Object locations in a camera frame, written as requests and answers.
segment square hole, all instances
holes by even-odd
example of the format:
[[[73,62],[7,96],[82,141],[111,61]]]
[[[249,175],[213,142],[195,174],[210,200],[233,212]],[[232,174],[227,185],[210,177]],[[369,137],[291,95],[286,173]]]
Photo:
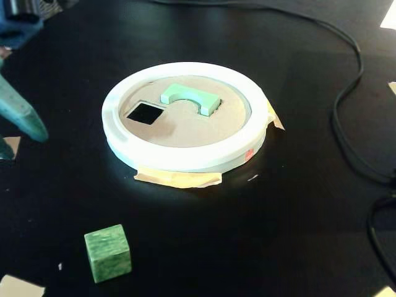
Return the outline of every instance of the square hole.
[[[163,109],[151,106],[145,103],[140,103],[137,108],[127,116],[128,119],[140,123],[151,125],[162,114]]]

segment green cube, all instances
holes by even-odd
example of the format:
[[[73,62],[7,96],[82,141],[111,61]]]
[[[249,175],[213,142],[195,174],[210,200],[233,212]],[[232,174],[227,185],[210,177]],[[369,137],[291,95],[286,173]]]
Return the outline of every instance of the green cube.
[[[123,226],[94,231],[84,238],[95,283],[131,272],[131,253]]]

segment black cable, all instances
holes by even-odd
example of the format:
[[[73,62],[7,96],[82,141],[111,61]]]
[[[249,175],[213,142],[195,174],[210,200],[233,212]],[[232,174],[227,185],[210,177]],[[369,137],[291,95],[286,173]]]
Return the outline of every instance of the black cable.
[[[348,43],[354,50],[356,54],[356,60],[358,62],[358,75],[343,89],[338,93],[332,108],[331,123],[333,127],[333,132],[337,142],[340,146],[342,153],[347,159],[351,167],[358,172],[360,175],[375,181],[380,184],[389,184],[394,181],[390,174],[385,174],[373,167],[369,162],[367,162],[352,146],[350,140],[345,134],[340,119],[338,117],[338,107],[342,101],[358,86],[360,80],[364,73],[364,63],[361,56],[361,50],[357,41],[346,31],[333,25],[332,23],[326,22],[324,20],[319,20],[315,17],[309,15],[304,15],[296,12],[287,11],[277,7],[270,7],[264,4],[245,2],[245,1],[190,1],[190,0],[147,0],[148,2],[153,2],[156,4],[165,5],[179,5],[179,6],[199,6],[199,7],[233,7],[237,9],[249,9],[249,10],[261,10],[261,11],[272,11],[279,14],[285,14],[299,19],[304,19],[312,22],[322,28],[325,28],[332,33],[336,34],[343,41]]]
[[[388,260],[388,257],[382,249],[381,244],[379,243],[379,240],[377,238],[376,228],[374,226],[374,216],[376,212],[391,205],[396,205],[395,193],[390,193],[388,197],[381,198],[372,204],[369,214],[367,216],[367,234],[382,266],[385,268],[388,276],[393,281],[393,283],[396,284],[396,270],[392,267],[390,261]]]

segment black table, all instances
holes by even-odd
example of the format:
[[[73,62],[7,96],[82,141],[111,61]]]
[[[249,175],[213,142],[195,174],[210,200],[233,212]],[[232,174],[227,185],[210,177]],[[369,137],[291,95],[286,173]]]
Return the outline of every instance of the black table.
[[[396,79],[396,32],[379,25],[391,0],[263,2],[356,37],[366,73],[340,117],[356,149],[390,171],[396,99],[387,82]],[[286,127],[269,126],[259,153],[219,186],[134,181],[136,171],[106,143],[101,105],[109,90],[174,61],[247,75]],[[0,277],[45,286],[45,296],[374,295],[391,283],[365,219],[388,190],[350,170],[329,122],[356,67],[352,50],[331,33],[271,12],[91,0],[57,15],[2,71],[42,116],[50,140],[24,136],[16,163],[0,166]],[[0,127],[20,135],[3,119]],[[95,285],[84,234],[118,223],[134,269]],[[383,213],[378,225],[392,256],[395,215]]]

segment white ring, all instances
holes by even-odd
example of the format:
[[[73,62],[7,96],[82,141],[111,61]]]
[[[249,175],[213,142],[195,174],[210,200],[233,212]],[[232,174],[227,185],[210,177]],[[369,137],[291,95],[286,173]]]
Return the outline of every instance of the white ring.
[[[239,90],[251,107],[247,123],[229,138],[201,147],[165,147],[130,133],[119,118],[119,109],[124,100],[142,83],[180,75],[208,77]],[[103,128],[117,157],[133,168],[141,165],[171,171],[206,172],[206,168],[216,167],[244,155],[249,149],[257,147],[258,142],[264,141],[269,118],[267,98],[251,79],[229,68],[200,62],[162,64],[136,72],[110,91],[102,107]]]

